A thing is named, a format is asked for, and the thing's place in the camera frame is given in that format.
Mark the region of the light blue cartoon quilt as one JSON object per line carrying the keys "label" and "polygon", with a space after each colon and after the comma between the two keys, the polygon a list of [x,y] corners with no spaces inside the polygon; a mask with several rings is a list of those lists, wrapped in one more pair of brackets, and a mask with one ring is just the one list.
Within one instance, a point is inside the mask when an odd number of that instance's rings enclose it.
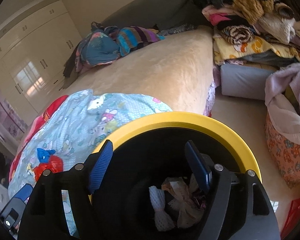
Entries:
{"label": "light blue cartoon quilt", "polygon": [[164,102],[143,94],[106,93],[94,95],[90,89],[68,96],[51,119],[24,148],[8,195],[13,197],[25,184],[36,180],[26,168],[39,165],[37,148],[55,150],[63,161],[63,171],[83,163],[89,154],[111,133],[143,116],[170,112]]}

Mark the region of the yellow cartoon blanket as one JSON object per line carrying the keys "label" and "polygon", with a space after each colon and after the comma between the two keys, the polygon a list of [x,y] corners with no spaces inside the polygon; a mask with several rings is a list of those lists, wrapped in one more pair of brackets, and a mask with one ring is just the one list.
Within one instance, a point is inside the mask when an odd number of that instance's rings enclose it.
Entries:
{"label": "yellow cartoon blanket", "polygon": [[296,58],[300,62],[300,49],[295,47],[281,43],[269,43],[258,36],[255,36],[254,39],[248,43],[230,44],[221,37],[221,35],[213,35],[214,62],[217,65],[221,65],[225,60],[239,59],[248,55],[265,53],[269,50],[280,58]]}

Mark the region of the yellow rimmed black trash bin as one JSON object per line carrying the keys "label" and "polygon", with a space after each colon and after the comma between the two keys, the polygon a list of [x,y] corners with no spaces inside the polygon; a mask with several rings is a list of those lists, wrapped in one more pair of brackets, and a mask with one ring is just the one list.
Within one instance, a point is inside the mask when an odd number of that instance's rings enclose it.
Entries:
{"label": "yellow rimmed black trash bin", "polygon": [[[149,115],[112,133],[113,157],[101,186],[92,196],[96,230],[101,239],[261,239],[256,213],[260,169],[251,149],[228,126],[212,118],[181,112]],[[205,211],[199,223],[178,228],[178,211],[165,212],[174,228],[158,231],[149,187],[161,189],[167,178],[193,174],[185,156],[192,140],[212,172],[210,190],[194,196]]]}

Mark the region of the beige bed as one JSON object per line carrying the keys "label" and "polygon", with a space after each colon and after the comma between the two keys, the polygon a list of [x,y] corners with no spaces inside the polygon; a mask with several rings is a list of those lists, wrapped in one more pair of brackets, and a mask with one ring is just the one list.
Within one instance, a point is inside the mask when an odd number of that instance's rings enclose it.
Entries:
{"label": "beige bed", "polygon": [[45,96],[43,109],[62,95],[92,89],[93,94],[124,93],[152,96],[173,111],[208,115],[206,104],[213,83],[213,30],[168,35],[107,66],[80,75],[67,89]]}

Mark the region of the blue plastic scrap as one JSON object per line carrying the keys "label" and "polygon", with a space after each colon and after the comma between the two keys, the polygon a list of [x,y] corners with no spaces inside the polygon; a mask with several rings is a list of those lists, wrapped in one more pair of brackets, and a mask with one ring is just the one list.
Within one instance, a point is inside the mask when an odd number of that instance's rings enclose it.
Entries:
{"label": "blue plastic scrap", "polygon": [[37,158],[40,163],[48,163],[52,155],[55,154],[55,150],[45,150],[43,148],[37,148]]}

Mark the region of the blue floral bedding pile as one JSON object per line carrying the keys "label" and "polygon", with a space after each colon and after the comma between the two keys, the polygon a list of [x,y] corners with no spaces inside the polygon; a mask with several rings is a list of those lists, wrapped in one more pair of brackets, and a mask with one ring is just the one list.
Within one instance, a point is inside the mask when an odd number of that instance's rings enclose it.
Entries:
{"label": "blue floral bedding pile", "polygon": [[90,33],[76,49],[76,72],[83,74],[93,67],[116,61],[120,57],[120,47],[115,41],[118,33],[117,26],[104,27],[100,23],[92,22]]}

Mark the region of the grey storage box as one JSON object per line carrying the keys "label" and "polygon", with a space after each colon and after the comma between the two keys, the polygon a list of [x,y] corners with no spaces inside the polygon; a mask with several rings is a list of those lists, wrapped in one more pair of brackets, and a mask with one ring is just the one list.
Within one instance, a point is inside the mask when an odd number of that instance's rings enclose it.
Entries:
{"label": "grey storage box", "polygon": [[220,67],[221,93],[264,101],[266,79],[275,71],[275,67],[259,63],[223,64]]}

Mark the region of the pile of clothes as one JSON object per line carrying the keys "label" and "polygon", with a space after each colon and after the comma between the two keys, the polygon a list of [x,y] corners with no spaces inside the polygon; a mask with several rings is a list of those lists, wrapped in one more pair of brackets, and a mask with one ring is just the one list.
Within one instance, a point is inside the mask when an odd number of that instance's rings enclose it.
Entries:
{"label": "pile of clothes", "polygon": [[[204,17],[230,44],[248,43],[255,36],[269,43],[281,43],[300,49],[300,0],[193,0]],[[299,62],[284,59],[272,51],[229,61],[254,61],[257,57],[274,57],[275,64]]]}

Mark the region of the pink sliding door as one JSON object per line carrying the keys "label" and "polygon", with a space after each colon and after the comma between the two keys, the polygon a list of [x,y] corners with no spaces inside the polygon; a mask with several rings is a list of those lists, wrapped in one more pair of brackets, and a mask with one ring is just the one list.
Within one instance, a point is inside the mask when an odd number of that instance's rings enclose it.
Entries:
{"label": "pink sliding door", "polygon": [[0,90],[0,142],[16,155],[27,129],[28,125],[14,111]]}

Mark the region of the red blanket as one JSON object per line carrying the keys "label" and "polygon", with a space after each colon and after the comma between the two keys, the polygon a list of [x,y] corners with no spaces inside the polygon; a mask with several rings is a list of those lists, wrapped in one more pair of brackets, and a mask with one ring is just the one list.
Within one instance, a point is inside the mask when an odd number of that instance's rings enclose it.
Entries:
{"label": "red blanket", "polygon": [[57,98],[54,102],[51,103],[49,107],[42,114],[37,116],[32,125],[30,126],[30,130],[25,134],[25,138],[21,141],[21,145],[18,147],[17,154],[13,159],[10,171],[8,175],[8,181],[10,182],[15,174],[17,166],[19,164],[19,160],[21,158],[21,154],[26,147],[26,145],[30,142],[30,140],[34,137],[34,135],[51,119],[53,114],[59,109],[62,103],[68,98],[68,95],[63,95]]}

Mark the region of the white foam net trash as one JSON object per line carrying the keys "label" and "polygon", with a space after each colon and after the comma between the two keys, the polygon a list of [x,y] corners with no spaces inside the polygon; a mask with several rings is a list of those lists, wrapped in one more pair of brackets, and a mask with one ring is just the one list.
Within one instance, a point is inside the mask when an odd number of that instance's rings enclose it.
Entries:
{"label": "white foam net trash", "polygon": [[165,212],[165,193],[155,186],[149,187],[149,197],[154,209],[154,221],[158,231],[168,231],[174,228],[174,222]]}

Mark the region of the white printed wrapper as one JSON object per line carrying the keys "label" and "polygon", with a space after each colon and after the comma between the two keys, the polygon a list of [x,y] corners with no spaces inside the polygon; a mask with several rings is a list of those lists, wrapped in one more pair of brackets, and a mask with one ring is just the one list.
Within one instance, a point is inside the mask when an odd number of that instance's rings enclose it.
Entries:
{"label": "white printed wrapper", "polygon": [[31,176],[35,177],[34,169],[31,167],[30,163],[27,165],[26,171],[27,171],[28,175],[31,175]]}

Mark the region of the red plastic wrapper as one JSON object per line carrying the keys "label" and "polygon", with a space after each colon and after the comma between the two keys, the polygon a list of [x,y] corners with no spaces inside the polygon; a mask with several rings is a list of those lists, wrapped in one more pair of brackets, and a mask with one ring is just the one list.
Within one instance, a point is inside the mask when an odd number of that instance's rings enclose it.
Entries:
{"label": "red plastic wrapper", "polygon": [[34,171],[34,178],[37,181],[45,170],[50,170],[52,173],[58,173],[63,171],[63,161],[60,157],[55,155],[43,156],[43,159],[39,161]]}

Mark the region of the striped colourful blanket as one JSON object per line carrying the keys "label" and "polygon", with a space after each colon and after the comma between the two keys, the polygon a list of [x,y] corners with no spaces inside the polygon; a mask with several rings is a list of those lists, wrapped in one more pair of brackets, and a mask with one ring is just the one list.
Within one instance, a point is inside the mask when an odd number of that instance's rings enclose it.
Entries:
{"label": "striped colourful blanket", "polygon": [[164,36],[160,36],[150,29],[131,26],[124,27],[119,31],[116,42],[120,48],[120,56],[124,57],[132,51],[164,39]]}

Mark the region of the black bag on floor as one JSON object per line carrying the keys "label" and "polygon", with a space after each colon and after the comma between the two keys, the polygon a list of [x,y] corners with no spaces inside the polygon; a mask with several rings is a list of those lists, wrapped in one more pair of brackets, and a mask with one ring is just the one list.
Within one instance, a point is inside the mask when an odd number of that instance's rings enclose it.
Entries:
{"label": "black bag on floor", "polygon": [[6,163],[5,156],[0,152],[0,184],[5,188],[8,188],[9,185],[9,171],[10,166],[8,163]]}

